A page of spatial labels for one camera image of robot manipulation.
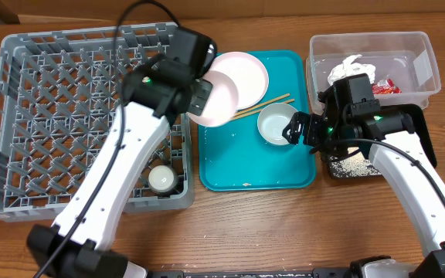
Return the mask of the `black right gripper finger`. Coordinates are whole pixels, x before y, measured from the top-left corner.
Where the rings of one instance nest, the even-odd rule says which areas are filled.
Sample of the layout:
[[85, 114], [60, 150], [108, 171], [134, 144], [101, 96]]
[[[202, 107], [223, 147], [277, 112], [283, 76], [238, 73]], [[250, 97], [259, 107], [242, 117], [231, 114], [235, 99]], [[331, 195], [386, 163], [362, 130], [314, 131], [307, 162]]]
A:
[[289, 144], [293, 145], [298, 145], [301, 135], [301, 131], [293, 129], [283, 130], [282, 132], [283, 138], [286, 139]]
[[302, 131], [302, 119], [301, 112], [296, 112], [290, 119], [290, 122], [285, 126], [284, 132], [301, 132]]

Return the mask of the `grey bowl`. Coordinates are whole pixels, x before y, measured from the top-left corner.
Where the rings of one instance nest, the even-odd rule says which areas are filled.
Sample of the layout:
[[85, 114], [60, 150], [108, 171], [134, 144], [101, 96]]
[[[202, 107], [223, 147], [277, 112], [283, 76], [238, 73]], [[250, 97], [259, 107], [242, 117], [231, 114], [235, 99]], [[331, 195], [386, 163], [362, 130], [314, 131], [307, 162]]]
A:
[[297, 109], [287, 103], [272, 103], [263, 108], [257, 118], [257, 128], [262, 138], [276, 146], [287, 145], [282, 132]]

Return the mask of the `pink shallow bowl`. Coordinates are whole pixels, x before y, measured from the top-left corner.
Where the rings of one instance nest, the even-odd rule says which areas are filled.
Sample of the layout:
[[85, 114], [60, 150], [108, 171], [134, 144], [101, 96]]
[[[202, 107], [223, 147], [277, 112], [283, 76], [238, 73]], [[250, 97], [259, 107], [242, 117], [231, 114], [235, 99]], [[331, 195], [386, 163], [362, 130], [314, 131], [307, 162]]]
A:
[[237, 110], [239, 93], [236, 84], [226, 74], [214, 70], [210, 70], [203, 79], [212, 84], [209, 99], [200, 116], [187, 115], [204, 127], [222, 126], [231, 120]]

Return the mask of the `white paper napkin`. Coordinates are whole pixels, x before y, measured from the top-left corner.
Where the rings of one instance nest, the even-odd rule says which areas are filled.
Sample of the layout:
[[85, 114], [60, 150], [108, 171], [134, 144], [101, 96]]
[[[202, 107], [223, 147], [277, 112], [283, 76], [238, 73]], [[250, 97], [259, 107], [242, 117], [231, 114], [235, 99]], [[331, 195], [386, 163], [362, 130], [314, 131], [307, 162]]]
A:
[[350, 55], [343, 59], [340, 64], [335, 66], [328, 75], [327, 81], [332, 85], [335, 81], [345, 77], [366, 74], [371, 84], [375, 81], [375, 66], [372, 64], [357, 63], [356, 60], [361, 58], [361, 54]]

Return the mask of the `red strawberry cake wrapper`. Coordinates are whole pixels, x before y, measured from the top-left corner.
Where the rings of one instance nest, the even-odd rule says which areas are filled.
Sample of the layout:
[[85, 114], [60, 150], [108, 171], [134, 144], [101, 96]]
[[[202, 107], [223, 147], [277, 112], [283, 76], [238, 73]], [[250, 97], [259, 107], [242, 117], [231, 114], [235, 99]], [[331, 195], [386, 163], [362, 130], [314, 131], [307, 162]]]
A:
[[397, 87], [391, 79], [382, 79], [372, 84], [372, 92], [375, 95], [397, 94], [401, 93], [401, 89]]

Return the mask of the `white cup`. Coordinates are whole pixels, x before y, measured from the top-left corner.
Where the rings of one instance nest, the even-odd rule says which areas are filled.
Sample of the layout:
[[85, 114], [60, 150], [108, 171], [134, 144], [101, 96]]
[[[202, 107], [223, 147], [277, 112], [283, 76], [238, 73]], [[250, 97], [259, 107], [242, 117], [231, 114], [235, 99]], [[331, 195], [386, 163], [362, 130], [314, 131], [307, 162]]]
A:
[[159, 165], [151, 169], [148, 184], [156, 195], [170, 195], [178, 184], [178, 175], [170, 166]]

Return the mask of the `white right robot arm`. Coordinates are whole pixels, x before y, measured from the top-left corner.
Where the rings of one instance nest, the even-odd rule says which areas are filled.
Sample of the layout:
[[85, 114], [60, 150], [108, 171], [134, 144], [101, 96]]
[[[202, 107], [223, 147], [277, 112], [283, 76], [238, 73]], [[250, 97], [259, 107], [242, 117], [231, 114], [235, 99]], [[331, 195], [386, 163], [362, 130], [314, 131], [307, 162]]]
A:
[[283, 137], [330, 161], [349, 158], [348, 149], [356, 147], [395, 192], [424, 256], [417, 266], [390, 256], [358, 259], [338, 276], [445, 277], [445, 184], [434, 167], [422, 110], [415, 104], [381, 106], [364, 73], [335, 81], [318, 99], [323, 113], [294, 113]]

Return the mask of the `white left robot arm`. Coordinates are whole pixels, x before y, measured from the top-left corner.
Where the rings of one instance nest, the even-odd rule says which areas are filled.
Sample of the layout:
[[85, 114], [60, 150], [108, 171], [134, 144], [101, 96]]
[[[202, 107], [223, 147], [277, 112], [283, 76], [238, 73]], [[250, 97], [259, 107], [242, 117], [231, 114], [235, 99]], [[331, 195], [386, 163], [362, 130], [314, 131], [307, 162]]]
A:
[[114, 122], [82, 184], [51, 226], [34, 225], [27, 237], [37, 276], [149, 275], [111, 246], [129, 195], [158, 145], [179, 115], [200, 115], [205, 108], [212, 84], [203, 75], [216, 53], [211, 38], [178, 26], [166, 53], [124, 76]]

